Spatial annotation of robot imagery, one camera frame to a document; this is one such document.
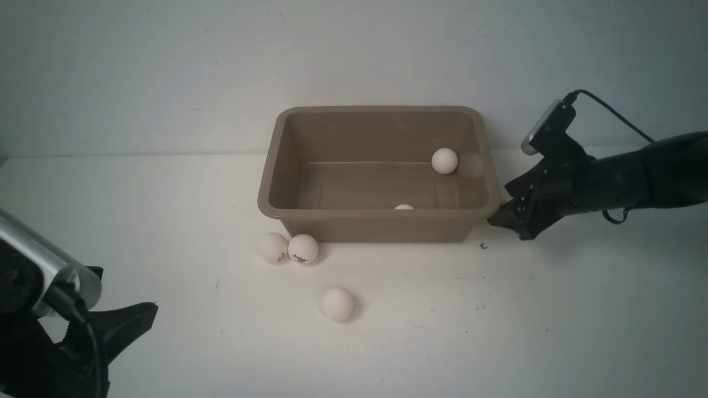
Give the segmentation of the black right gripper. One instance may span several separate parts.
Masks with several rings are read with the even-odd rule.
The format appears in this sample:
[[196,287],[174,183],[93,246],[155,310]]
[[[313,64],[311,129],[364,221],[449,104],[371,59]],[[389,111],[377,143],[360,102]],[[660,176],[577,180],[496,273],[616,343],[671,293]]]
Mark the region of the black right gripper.
[[591,181],[599,176],[600,164],[593,156],[564,164],[543,158],[505,184],[510,201],[486,221],[513,230],[521,241],[532,241],[564,217],[599,212]]

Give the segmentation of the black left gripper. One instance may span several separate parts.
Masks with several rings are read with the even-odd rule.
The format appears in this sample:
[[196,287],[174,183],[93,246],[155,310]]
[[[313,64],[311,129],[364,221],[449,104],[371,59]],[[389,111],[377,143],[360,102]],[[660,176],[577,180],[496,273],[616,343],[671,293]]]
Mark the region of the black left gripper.
[[60,343],[54,343],[31,315],[3,315],[2,394],[106,396],[106,360],[111,364],[149,332],[158,309],[157,304],[144,302],[116,310],[91,311],[91,323],[69,322]]

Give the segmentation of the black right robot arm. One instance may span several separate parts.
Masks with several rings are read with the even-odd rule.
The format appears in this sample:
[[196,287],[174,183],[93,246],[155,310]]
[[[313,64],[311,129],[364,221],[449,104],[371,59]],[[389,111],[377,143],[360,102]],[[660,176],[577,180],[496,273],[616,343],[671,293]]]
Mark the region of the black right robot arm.
[[571,215],[697,206],[706,202],[706,133],[662,139],[641,149],[597,159],[562,134],[544,140],[542,160],[506,184],[510,201],[488,218],[523,241]]

